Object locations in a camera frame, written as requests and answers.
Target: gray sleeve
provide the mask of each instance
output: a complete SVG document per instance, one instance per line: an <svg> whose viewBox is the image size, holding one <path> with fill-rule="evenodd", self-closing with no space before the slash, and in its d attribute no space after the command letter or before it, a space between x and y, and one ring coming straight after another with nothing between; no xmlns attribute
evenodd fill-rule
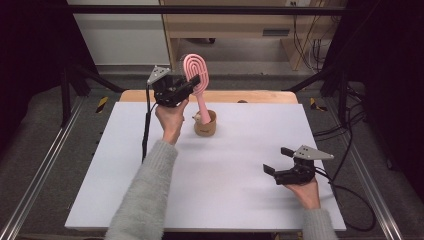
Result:
<svg viewBox="0 0 424 240"><path fill-rule="evenodd" d="M305 210L303 213L304 240L337 239L331 224L330 214L325 209Z"/></svg>
<svg viewBox="0 0 424 240"><path fill-rule="evenodd" d="M132 180L112 218L107 240L160 240L177 150L157 141Z"/></svg>

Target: white table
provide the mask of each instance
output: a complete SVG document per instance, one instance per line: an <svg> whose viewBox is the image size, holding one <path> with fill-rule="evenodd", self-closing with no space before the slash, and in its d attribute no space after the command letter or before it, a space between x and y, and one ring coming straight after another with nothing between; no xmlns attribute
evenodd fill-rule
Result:
<svg viewBox="0 0 424 240"><path fill-rule="evenodd" d="M262 164L285 170L293 160L281 147L316 148L302 105L207 103L217 113L217 132L194 133L190 102L177 143L165 231L279 232L302 228L302 207L293 193L277 186ZM106 230L141 164L146 103L116 103L65 227ZM148 149L161 138L152 116ZM323 167L321 161L315 165ZM317 175L322 207L335 230L345 230L327 180Z"/></svg>

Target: pink coil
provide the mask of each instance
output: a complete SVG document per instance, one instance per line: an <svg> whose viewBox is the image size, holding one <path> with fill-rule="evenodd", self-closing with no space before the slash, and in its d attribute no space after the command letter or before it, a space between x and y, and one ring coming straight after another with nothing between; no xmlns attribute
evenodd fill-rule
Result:
<svg viewBox="0 0 424 240"><path fill-rule="evenodd" d="M199 74L200 83L194 87L192 94L197 98L202 124L209 123L211 118L203 100L203 91L209 84L209 74L205 60L197 54L187 55L184 58L184 73L187 81Z"/></svg>

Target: metal bracket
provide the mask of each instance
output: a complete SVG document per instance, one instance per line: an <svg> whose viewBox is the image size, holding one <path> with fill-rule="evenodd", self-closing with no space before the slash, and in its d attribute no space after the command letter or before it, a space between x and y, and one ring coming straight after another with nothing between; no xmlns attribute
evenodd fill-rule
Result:
<svg viewBox="0 0 424 240"><path fill-rule="evenodd" d="M334 159L334 155L322 152L315 148L302 145L296 152L294 152L293 157L305 159L305 160L331 160Z"/></svg>
<svg viewBox="0 0 424 240"><path fill-rule="evenodd" d="M163 67L155 66L152 73L150 74L149 79L147 79L147 84L152 85L157 80L166 76L170 71L171 71L171 69L169 69L169 68L163 68Z"/></svg>

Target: wooden edge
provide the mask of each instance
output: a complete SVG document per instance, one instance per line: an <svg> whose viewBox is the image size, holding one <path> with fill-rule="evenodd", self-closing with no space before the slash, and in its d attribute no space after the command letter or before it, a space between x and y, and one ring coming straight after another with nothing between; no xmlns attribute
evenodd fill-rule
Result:
<svg viewBox="0 0 424 240"><path fill-rule="evenodd" d="M150 91L150 101L154 102L153 91ZM206 102L228 102L236 103L245 101L248 103L298 103L296 95L293 92L285 91L218 91L209 90L203 93ZM126 90L122 93L120 102L145 102L146 90ZM190 101L196 102L196 97L190 95Z"/></svg>

